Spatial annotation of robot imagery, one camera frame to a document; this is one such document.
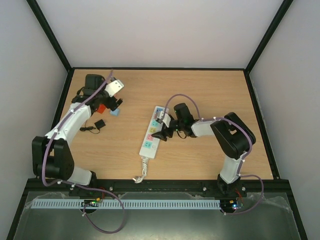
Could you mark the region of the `red cube adapter plug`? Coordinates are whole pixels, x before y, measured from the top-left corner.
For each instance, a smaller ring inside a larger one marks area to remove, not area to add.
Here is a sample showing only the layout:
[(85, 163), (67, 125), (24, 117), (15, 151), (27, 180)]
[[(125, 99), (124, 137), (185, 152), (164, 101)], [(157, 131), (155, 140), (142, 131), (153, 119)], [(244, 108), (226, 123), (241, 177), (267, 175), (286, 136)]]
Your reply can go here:
[(106, 110), (106, 106), (104, 104), (100, 104), (96, 112), (99, 114), (103, 114), (105, 110)]

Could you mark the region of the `black usb plug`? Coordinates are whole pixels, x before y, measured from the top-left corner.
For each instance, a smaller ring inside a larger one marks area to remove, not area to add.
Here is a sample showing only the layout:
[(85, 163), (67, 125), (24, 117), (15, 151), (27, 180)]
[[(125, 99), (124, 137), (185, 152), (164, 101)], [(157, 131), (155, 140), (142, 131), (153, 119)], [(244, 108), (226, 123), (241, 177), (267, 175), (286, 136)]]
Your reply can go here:
[(99, 134), (101, 132), (101, 129), (106, 126), (106, 123), (103, 119), (100, 119), (96, 121), (92, 126), (88, 126), (87, 122), (84, 123), (84, 126), (82, 126), (79, 130), (81, 132), (90, 132), (92, 134)]

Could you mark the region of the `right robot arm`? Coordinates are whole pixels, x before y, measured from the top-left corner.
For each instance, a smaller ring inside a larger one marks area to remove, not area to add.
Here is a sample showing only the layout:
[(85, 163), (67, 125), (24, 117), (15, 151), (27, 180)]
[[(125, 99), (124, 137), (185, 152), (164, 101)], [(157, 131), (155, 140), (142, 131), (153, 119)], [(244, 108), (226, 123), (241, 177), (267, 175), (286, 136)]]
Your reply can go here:
[(174, 132), (182, 132), (191, 138), (214, 136), (225, 154), (223, 168), (217, 177), (217, 187), (222, 195), (229, 196), (241, 179), (245, 158), (256, 143), (255, 135), (234, 112), (205, 120), (195, 119), (185, 103), (179, 103), (173, 109), (176, 118), (164, 110), (156, 114), (156, 121), (162, 127), (151, 136), (162, 141), (172, 138)]

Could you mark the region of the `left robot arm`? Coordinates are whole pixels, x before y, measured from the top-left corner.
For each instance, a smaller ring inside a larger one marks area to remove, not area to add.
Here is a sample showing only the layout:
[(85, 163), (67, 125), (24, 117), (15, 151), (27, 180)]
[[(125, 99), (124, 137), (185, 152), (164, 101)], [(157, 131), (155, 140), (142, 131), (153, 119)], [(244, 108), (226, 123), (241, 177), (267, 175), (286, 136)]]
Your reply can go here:
[(115, 111), (123, 102), (116, 94), (124, 84), (111, 73), (107, 78), (87, 74), (64, 117), (45, 135), (31, 143), (32, 170), (44, 186), (68, 183), (89, 186), (95, 173), (75, 165), (70, 145), (80, 128), (100, 106)]

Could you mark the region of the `blue plug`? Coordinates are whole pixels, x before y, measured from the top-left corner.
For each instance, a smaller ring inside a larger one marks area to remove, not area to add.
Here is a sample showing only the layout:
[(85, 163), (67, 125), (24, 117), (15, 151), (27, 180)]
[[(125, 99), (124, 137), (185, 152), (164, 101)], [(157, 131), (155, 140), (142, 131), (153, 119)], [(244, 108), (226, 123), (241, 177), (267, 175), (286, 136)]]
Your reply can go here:
[(117, 108), (117, 109), (115, 109), (115, 110), (111, 110), (109, 113), (110, 113), (112, 116), (117, 117), (117, 116), (120, 114), (120, 109)]

